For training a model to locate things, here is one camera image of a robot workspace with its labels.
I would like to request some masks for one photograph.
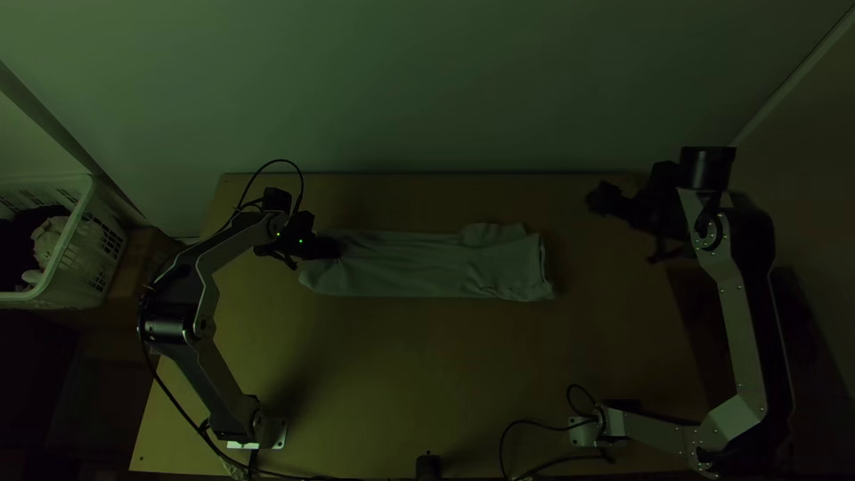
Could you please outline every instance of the black cable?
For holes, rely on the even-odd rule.
[[[596,420],[594,420],[594,419],[587,419],[587,420],[584,420],[582,422],[577,422],[575,424],[571,424],[569,426],[562,426],[559,428],[556,428],[554,426],[548,426],[546,424],[542,424],[540,422],[532,421],[532,420],[515,420],[515,421],[511,422],[510,424],[508,424],[508,426],[505,428],[505,430],[502,431],[501,437],[499,438],[499,470],[501,471],[502,479],[509,479],[508,478],[508,472],[505,471],[504,446],[505,446],[505,436],[508,435],[508,432],[514,426],[527,425],[527,426],[534,426],[536,428],[541,428],[541,429],[548,429],[550,431],[555,431],[555,432],[565,432],[565,431],[569,431],[571,429],[579,428],[580,426],[584,426],[586,424],[591,424],[592,422],[595,422],[595,421]]]
[[[243,188],[243,193],[240,195],[240,200],[238,200],[238,205],[236,208],[241,208],[243,206],[243,200],[245,197],[247,197],[247,192],[249,192],[249,186],[252,185],[253,181],[256,180],[258,174],[261,174],[261,171],[267,168],[267,166],[270,166],[277,162],[285,162],[287,164],[290,164],[293,168],[295,168],[295,170],[297,170],[297,175],[300,176],[300,193],[299,195],[297,195],[297,200],[294,201],[294,213],[296,214],[300,211],[300,203],[303,201],[303,173],[300,172],[300,167],[297,167],[297,164],[291,162],[288,159],[274,159],[259,167],[258,170],[252,175],[252,177],[249,178],[247,186]]]
[[[525,473],[515,477],[513,479],[513,481],[518,481],[519,479],[523,479],[526,477],[536,475],[540,471],[542,471],[546,468],[551,468],[551,467],[555,466],[556,464],[561,464],[561,463],[565,463],[565,462],[569,462],[569,461],[582,461],[582,460],[607,460],[608,461],[609,457],[606,456],[605,454],[584,454],[584,455],[578,455],[578,456],[562,456],[562,457],[556,458],[552,461],[546,461],[543,464],[539,464],[539,465],[535,466],[534,468],[527,470]]]
[[[163,393],[165,395],[167,395],[167,398],[169,398],[169,401],[172,402],[172,405],[175,406],[175,408],[178,410],[179,413],[181,413],[181,416],[184,418],[184,420],[187,421],[187,424],[189,424],[193,428],[193,430],[196,431],[196,434],[198,434],[199,437],[201,437],[202,440],[205,441],[205,444],[207,444],[208,447],[211,449],[211,451],[213,451],[214,454],[219,456],[220,459],[227,461],[227,462],[231,463],[232,465],[237,466],[238,468],[243,468],[247,472],[255,472],[258,474],[265,474],[267,476],[278,477],[278,478],[282,478],[282,479],[290,479],[292,481],[360,481],[360,480],[351,479],[351,478],[338,478],[338,477],[325,477],[325,476],[301,477],[301,476],[287,475],[287,474],[283,474],[283,473],[277,473],[275,471],[268,471],[266,469],[259,469],[256,467],[251,467],[247,464],[244,464],[240,461],[235,460],[234,458],[232,458],[231,456],[229,456],[225,452],[223,452],[223,450],[221,450],[219,448],[219,446],[217,446],[214,443],[214,441],[211,439],[211,437],[208,435],[208,429],[210,428],[210,424],[208,423],[208,420],[205,419],[199,425],[197,425],[193,421],[193,419],[190,417],[190,414],[187,414],[187,411],[185,411],[184,408],[181,406],[181,404],[178,403],[178,400],[175,399],[175,396],[172,395],[172,392],[167,388],[166,384],[164,384],[163,379],[161,379],[160,375],[158,374],[158,370],[155,369],[154,364],[151,362],[151,358],[149,357],[149,352],[146,350],[145,339],[143,339],[142,337],[140,337],[140,346],[142,346],[142,354],[143,354],[143,357],[145,358],[145,363],[148,366],[149,371],[151,372],[151,376],[154,378],[155,382],[158,383],[158,386],[160,386],[160,389],[163,390]]]
[[[572,393],[574,389],[578,389],[578,390],[582,391],[582,393],[588,397],[588,400],[590,401],[590,405],[593,407],[593,409],[596,409],[599,411],[599,416],[603,420],[602,426],[599,427],[599,435],[603,436],[606,433],[606,423],[607,423],[606,412],[603,411],[603,408],[597,406],[597,400],[594,399],[594,396],[590,394],[588,389],[585,389],[584,387],[582,387],[578,384],[571,384],[570,386],[567,386],[567,391],[565,391],[565,397],[567,398],[567,404],[570,405],[570,409],[572,409],[573,412],[575,412],[576,414],[578,414],[579,416],[581,416],[583,418],[594,419],[594,420],[597,418],[597,415],[594,414],[593,412],[582,412],[575,406],[575,404],[573,404],[573,400],[570,398],[570,393]]]

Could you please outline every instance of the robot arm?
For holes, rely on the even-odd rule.
[[[574,445],[603,447],[618,439],[634,439],[681,456],[690,469],[716,478],[767,466],[788,436],[793,398],[769,281],[775,257],[772,222],[744,196],[724,191],[733,155],[726,149],[684,149],[680,165],[671,172],[679,173],[672,177],[674,199],[685,217],[688,245],[719,291],[736,394],[700,422],[604,401],[597,424],[571,431]],[[634,212],[636,219],[673,218],[645,212],[652,205],[673,212],[667,200],[657,204],[648,199],[634,206],[633,201],[622,200],[625,207],[630,205],[623,212]],[[673,226],[657,225],[658,232],[653,233],[669,228]]]
[[[286,425],[240,390],[214,344],[214,272],[250,248],[292,269],[290,255],[338,257],[337,246],[312,233],[314,217],[307,211],[289,216],[289,205],[286,192],[265,191],[261,212],[241,211],[220,232],[179,253],[140,305],[141,339],[175,361],[210,411],[214,434],[230,448],[282,448]]]

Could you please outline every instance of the wall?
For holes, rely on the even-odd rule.
[[[802,279],[855,399],[855,15],[821,59],[743,135],[731,185],[775,222],[778,262]]]
[[[3,92],[0,92],[0,169],[1,177],[89,172]]]
[[[851,3],[34,0],[0,7],[0,59],[193,236],[218,176],[270,158],[647,170],[727,143]]]

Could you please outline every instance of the white laundry basket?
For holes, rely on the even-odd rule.
[[[0,292],[0,308],[79,309],[98,306],[103,300],[126,235],[99,195],[98,183],[90,175],[0,181],[0,217],[4,219],[11,220],[22,210],[57,204],[71,214],[41,281],[27,292]]]

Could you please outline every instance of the wooden table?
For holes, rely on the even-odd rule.
[[[517,418],[565,425],[564,390],[573,382],[600,398],[701,419],[704,392],[664,269],[645,261],[652,239],[585,207],[601,179],[633,190],[629,175],[307,175],[303,208],[321,230],[523,223],[545,240],[558,298],[323,297],[285,264],[247,252],[216,274],[216,343],[244,392],[289,415],[285,449],[262,452],[259,467],[413,477],[415,458],[430,450],[444,458],[447,477],[497,477],[501,431]],[[221,179],[205,232],[228,217],[247,180]],[[260,175],[248,199],[265,186],[296,195],[298,182]],[[170,360],[159,373],[197,422],[208,415]],[[569,453],[566,434],[522,427],[505,456],[514,474]],[[679,457],[635,443],[614,456],[616,464],[578,461],[547,472],[684,468]],[[157,386],[131,469],[224,473]]]

